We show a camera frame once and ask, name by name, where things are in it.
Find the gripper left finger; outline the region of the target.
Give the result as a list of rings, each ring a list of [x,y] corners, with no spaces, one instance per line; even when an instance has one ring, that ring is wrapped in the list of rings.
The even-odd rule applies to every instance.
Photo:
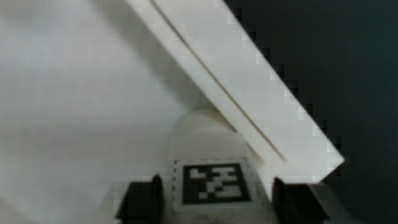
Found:
[[[114,215],[117,224],[161,224],[163,207],[163,181],[154,175],[149,181],[128,184]]]

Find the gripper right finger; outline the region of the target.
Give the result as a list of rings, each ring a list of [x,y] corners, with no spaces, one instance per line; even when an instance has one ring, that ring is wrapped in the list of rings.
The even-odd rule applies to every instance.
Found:
[[[275,178],[272,206],[281,224],[362,224],[325,183],[286,183]]]

